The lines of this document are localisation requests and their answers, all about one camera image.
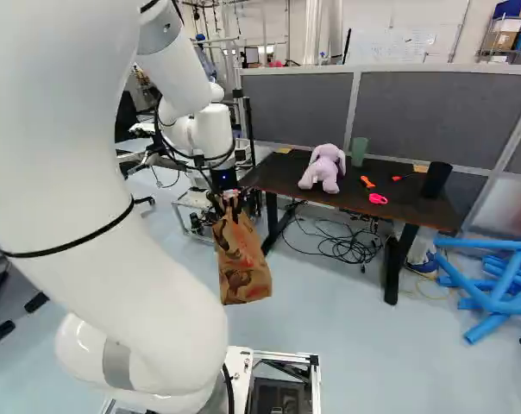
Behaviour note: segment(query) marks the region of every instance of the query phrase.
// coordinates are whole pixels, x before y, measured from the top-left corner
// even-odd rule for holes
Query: purple plush toy
[[[345,175],[345,153],[341,149],[333,144],[323,144],[314,148],[309,166],[298,182],[299,188],[310,190],[316,182],[322,181],[324,191],[337,194],[337,161],[342,174]]]

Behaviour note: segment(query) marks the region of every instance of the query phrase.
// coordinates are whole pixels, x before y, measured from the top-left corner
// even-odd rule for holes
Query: cubicle partition
[[[254,139],[452,164],[446,192],[470,230],[497,180],[521,179],[521,66],[379,65],[241,70]]]

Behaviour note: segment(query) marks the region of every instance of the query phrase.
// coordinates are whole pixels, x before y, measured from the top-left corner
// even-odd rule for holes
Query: orange object
[[[366,188],[374,188],[375,184],[371,182],[365,175],[361,176],[361,181],[364,183]]]

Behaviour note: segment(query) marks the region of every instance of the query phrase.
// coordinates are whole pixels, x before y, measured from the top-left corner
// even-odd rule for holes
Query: desk
[[[386,245],[385,301],[396,304],[399,300],[399,271],[419,226],[455,232],[461,226],[461,219],[445,195],[435,200],[419,197],[425,174],[412,174],[410,164],[364,160],[362,168],[354,168],[348,158],[347,174],[337,179],[339,194],[324,192],[320,183],[312,190],[301,190],[297,183],[309,165],[310,157],[309,151],[297,149],[289,154],[270,154],[240,181],[241,186],[262,190],[267,196],[268,237],[262,243],[263,252],[267,254],[270,251],[293,215],[293,210],[288,210],[278,220],[278,194],[370,216],[404,221],[405,228],[400,240],[391,239]],[[412,175],[399,182],[391,181],[393,175],[406,174]],[[372,204],[368,201],[368,191],[360,182],[361,175],[368,176],[376,184],[373,192],[387,197],[388,204]]]

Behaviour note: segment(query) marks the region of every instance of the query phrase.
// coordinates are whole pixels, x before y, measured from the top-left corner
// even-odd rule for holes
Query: brown paper bag
[[[249,217],[243,211],[232,214],[228,207],[212,230],[218,254],[222,303],[246,304],[270,297],[272,276]]]

